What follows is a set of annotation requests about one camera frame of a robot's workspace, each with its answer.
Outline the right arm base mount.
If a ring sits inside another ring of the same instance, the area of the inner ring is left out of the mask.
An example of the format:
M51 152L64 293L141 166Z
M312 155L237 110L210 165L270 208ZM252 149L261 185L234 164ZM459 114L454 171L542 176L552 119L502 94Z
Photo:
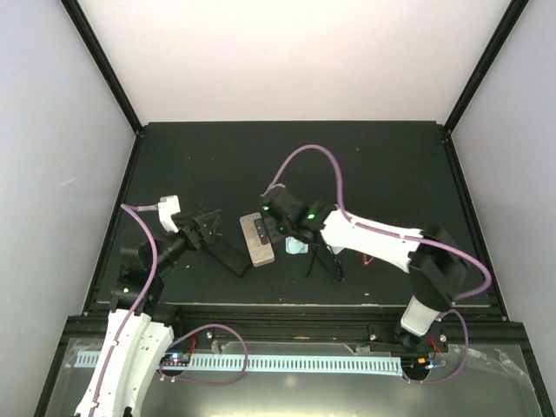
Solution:
M370 350L399 357L402 373L410 380L423 382L434 368L447 364L447 337L439 324L433 324L423 336L394 321L370 323L367 332Z

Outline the light blue cleaning cloth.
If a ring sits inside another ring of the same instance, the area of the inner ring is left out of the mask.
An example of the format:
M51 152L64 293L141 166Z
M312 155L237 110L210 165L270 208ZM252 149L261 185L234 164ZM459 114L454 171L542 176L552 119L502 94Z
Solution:
M304 255L308 253L308 244L289 236L285 240L285 249L290 255Z

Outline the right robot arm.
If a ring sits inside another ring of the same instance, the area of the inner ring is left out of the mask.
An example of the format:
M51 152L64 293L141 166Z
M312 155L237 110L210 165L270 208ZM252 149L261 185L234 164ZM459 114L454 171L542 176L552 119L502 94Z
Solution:
M399 228L348 213L339 205L307 205L282 187L263 195L262 220L269 242L299 242L333 263L344 249L384 261L410 277L412 296L398 325L389 332L394 343L414 351L433 323L461 298L470 257L453 246L442 228Z

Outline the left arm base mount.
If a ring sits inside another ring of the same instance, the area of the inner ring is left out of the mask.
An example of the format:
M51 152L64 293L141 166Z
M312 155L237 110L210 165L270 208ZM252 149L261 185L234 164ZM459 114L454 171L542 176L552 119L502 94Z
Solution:
M201 327L192 330L187 338L181 336L170 344L160 359L157 369L162 378L181 376L188 368L192 356L203 350L213 339L214 327Z

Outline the grey glasses case green lining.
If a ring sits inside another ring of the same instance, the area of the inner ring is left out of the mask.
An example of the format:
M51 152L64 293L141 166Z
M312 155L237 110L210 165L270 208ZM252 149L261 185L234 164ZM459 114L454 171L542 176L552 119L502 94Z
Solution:
M263 220L260 213L244 215L240 218L242 233L254 267L259 268L272 263L275 253L268 236L268 243L261 243L255 231L254 220Z

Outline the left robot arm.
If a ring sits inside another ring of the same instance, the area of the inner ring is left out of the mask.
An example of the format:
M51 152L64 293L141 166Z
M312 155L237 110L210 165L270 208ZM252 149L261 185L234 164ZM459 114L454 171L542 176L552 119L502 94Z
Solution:
M154 320L163 290L157 271L162 251L149 227L139 217L145 207L123 204L147 236L151 261L147 270L130 270L113 294L108 326L95 371L78 404L76 416L139 416L149 384L162 354L186 337L183 321L167 316Z

